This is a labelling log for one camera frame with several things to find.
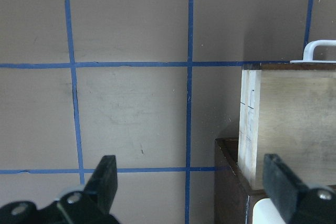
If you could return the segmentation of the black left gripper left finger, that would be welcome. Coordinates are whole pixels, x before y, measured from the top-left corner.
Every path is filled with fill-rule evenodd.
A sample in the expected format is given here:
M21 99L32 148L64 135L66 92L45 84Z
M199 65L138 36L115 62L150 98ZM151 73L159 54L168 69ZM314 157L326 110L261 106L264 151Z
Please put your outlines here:
M118 189L117 160L115 155L105 155L86 183L83 192L97 204L103 214L110 212Z

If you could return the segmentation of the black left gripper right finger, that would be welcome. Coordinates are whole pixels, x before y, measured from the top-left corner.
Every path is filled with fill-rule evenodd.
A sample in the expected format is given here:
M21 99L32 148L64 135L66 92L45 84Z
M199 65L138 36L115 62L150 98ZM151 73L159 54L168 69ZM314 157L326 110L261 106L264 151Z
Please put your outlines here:
M265 154L263 164L264 191L285 223L296 223L299 206L309 187L277 154Z

